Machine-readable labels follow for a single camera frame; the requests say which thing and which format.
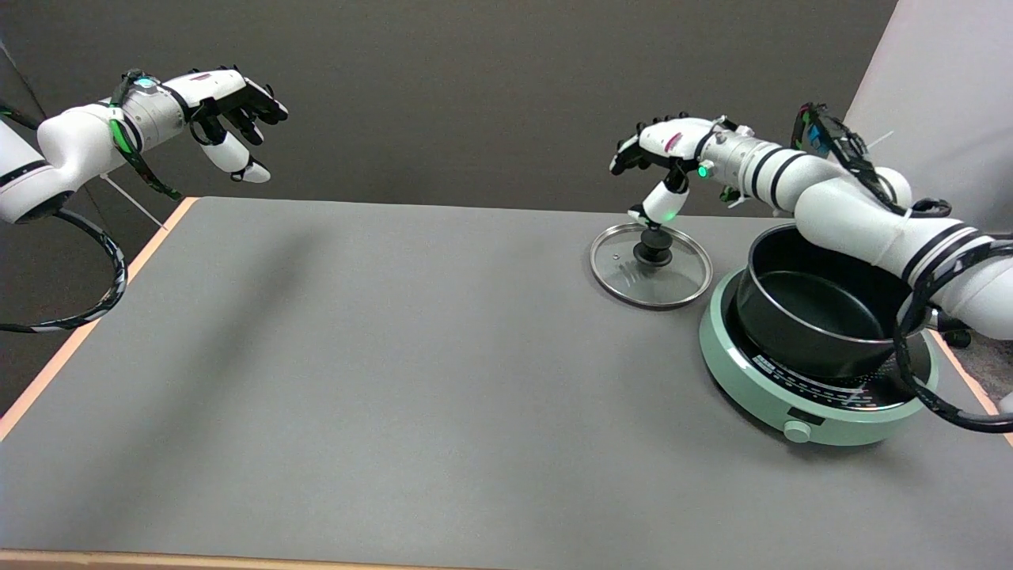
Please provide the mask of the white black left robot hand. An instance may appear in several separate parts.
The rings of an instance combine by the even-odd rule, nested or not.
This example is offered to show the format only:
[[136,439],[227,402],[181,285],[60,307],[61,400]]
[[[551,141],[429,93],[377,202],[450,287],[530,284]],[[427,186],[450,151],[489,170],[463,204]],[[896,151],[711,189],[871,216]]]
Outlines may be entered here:
[[289,119],[289,109],[238,69],[220,67],[182,77],[180,93],[188,103],[188,125],[207,159],[236,183],[263,184],[271,179],[267,166],[249,146],[264,144],[260,123]]

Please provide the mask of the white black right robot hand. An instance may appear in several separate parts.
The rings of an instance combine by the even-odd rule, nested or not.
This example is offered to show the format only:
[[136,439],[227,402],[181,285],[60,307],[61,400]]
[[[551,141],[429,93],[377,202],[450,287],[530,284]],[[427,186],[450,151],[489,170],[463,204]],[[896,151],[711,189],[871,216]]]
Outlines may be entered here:
[[703,148],[714,135],[711,120],[688,116],[638,123],[635,134],[620,141],[610,173],[620,176],[654,165],[663,167],[666,175],[643,201],[630,207],[630,217],[651,230],[673,222],[688,201],[690,173],[698,169]]

